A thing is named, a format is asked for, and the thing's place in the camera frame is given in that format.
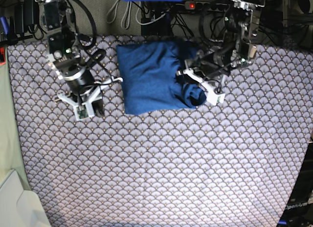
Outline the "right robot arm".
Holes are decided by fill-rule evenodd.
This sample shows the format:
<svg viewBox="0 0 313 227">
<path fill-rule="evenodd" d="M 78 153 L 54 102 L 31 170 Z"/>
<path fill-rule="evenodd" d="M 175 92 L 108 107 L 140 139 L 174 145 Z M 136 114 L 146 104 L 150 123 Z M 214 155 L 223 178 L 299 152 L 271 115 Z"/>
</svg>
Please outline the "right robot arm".
<svg viewBox="0 0 313 227">
<path fill-rule="evenodd" d="M 64 80 L 70 88 L 70 94 L 58 94 L 57 99 L 72 106 L 76 120 L 103 117 L 103 91 L 114 82 L 122 82 L 121 77 L 114 78 L 107 70 L 107 78 L 96 81 L 90 70 L 101 65 L 106 56 L 103 49 L 94 53 L 90 50 L 96 46 L 97 29 L 91 12 L 80 0 L 35 0 L 44 6 L 44 19 L 47 28 L 48 65 L 59 79 Z M 84 36 L 79 32 L 75 11 L 75 2 L 88 17 L 92 29 L 92 38 L 86 38 L 90 45 L 83 45 Z"/>
</svg>

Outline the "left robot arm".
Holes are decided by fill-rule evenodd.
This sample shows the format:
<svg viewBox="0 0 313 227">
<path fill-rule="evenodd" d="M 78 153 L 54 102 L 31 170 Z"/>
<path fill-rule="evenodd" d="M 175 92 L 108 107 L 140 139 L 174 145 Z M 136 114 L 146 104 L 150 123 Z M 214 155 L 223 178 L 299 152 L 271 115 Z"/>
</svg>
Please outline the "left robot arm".
<svg viewBox="0 0 313 227">
<path fill-rule="evenodd" d="M 261 10 L 266 0 L 229 0 L 231 4 L 224 12 L 224 34 L 221 41 L 212 40 L 204 34 L 206 13 L 216 7 L 215 3 L 204 4 L 199 19 L 199 33 L 209 47 L 218 47 L 215 52 L 205 54 L 198 51 L 193 59 L 184 61 L 185 68 L 177 71 L 178 76 L 187 76 L 191 82 L 203 87 L 206 101 L 216 106 L 223 103 L 226 77 L 237 68 L 245 68 L 252 63 L 257 51 Z"/>
</svg>

